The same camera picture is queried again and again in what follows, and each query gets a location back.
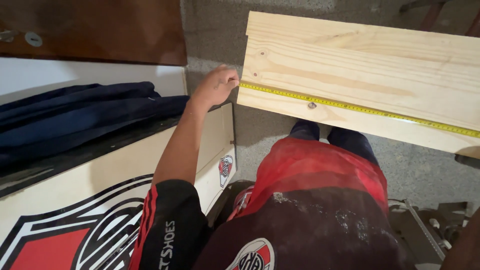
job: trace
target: person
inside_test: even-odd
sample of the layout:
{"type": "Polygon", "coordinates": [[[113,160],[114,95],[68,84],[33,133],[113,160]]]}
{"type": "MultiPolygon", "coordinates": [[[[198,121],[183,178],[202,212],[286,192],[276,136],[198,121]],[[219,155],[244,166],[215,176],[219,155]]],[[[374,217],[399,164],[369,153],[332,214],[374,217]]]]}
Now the person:
{"type": "MultiPolygon", "coordinates": [[[[208,226],[193,187],[202,127],[238,84],[237,72],[220,65],[188,101],[155,170],[129,269],[415,269],[388,223],[387,183],[367,138],[334,127],[322,143],[310,121],[272,146],[242,212],[208,226]]],[[[466,229],[480,226],[475,215],[466,229]]],[[[461,261],[447,256],[449,269],[478,269],[470,258],[480,236],[466,231],[470,240],[459,242],[468,249],[454,246],[461,261]]]]}

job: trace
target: metal bracket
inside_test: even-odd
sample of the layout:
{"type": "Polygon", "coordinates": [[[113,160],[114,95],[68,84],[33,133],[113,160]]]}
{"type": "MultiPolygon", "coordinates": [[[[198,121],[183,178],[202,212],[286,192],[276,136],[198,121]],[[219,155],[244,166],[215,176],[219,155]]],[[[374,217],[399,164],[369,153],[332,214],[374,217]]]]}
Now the metal bracket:
{"type": "Polygon", "coordinates": [[[18,35],[19,32],[17,30],[5,30],[0,32],[0,41],[3,42],[12,42],[13,37],[18,35]]]}

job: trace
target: dark blue cloth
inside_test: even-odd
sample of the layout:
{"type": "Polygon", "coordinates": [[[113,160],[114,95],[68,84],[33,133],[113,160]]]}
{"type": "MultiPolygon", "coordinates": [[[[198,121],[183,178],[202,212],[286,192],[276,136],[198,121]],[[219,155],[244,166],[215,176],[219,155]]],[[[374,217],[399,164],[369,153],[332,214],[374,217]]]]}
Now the dark blue cloth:
{"type": "MultiPolygon", "coordinates": [[[[300,119],[295,123],[288,137],[318,141],[320,139],[320,127],[315,122],[300,119]]],[[[367,137],[362,133],[334,126],[327,136],[327,140],[331,145],[361,156],[378,166],[372,147],[367,137]]]]}
{"type": "Polygon", "coordinates": [[[188,96],[150,82],[65,87],[0,106],[0,167],[54,155],[150,117],[183,113],[188,96]]]}

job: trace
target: red and black jersey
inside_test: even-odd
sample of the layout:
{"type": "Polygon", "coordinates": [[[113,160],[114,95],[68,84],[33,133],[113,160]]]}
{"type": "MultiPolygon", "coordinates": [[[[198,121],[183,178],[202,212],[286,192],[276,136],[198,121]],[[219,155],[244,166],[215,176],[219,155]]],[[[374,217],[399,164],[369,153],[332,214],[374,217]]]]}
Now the red and black jersey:
{"type": "Polygon", "coordinates": [[[247,208],[215,232],[191,184],[153,187],[130,269],[414,269],[386,200],[376,165],[332,145],[282,139],[260,165],[247,208]]]}

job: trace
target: leg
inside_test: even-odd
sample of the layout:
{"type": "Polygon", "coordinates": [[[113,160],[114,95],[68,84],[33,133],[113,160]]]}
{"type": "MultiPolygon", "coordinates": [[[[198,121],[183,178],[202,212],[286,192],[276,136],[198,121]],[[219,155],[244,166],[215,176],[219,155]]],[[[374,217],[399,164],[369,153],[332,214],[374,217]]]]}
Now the leg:
{"type": "Polygon", "coordinates": [[[320,128],[315,122],[299,119],[287,137],[318,141],[320,139],[320,128]]]}
{"type": "Polygon", "coordinates": [[[360,132],[334,126],[327,140],[331,145],[343,148],[378,165],[367,137],[360,132]]]}

